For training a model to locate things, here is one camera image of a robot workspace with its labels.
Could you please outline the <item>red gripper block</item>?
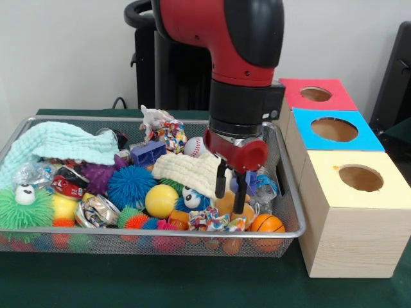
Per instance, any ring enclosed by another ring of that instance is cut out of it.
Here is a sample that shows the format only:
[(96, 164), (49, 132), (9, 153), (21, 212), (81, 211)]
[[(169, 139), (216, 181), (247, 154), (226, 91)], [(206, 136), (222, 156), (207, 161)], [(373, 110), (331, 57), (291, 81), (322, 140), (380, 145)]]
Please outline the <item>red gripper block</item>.
[(215, 196), (217, 198), (225, 196), (227, 165), (235, 170), (238, 190), (234, 198), (233, 212), (241, 214), (247, 194), (245, 172), (257, 171), (267, 161), (269, 150), (266, 142), (257, 137), (243, 139), (228, 137), (207, 128), (204, 143), (208, 151), (221, 158), (216, 174)]

